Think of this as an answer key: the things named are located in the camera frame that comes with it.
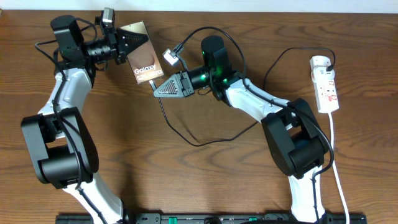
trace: wood grain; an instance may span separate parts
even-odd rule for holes
[[[54,85],[53,65],[33,44],[53,39],[50,21],[72,14],[92,21],[96,11],[4,11],[0,17],[0,223],[53,223],[55,215],[85,212],[71,196],[35,177],[20,129]],[[158,56],[193,29],[216,26],[241,46],[258,85],[288,47],[329,47],[337,54],[336,162],[351,212],[369,223],[398,219],[398,16],[388,14],[116,12],[116,25],[144,21]],[[183,53],[201,64],[203,31]],[[226,41],[235,68],[241,61]],[[55,46],[46,46],[50,52]],[[269,75],[267,91],[306,99],[316,111],[308,60],[322,51],[292,51]],[[177,69],[163,61],[166,74]],[[164,100],[170,122],[189,139],[230,138],[253,120],[211,95]],[[128,64],[97,74],[83,118],[97,146],[100,172],[133,211],[262,213],[288,210],[286,176],[276,168],[259,125],[233,142],[191,147],[166,125],[148,85],[137,85]],[[317,114],[326,134],[328,118]],[[322,175],[322,202],[342,212],[331,171]]]

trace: white power adapter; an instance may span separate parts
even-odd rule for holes
[[[314,56],[310,60],[311,79],[317,98],[318,112],[331,113],[339,108],[335,85],[335,71],[327,71],[331,65],[325,56]]]

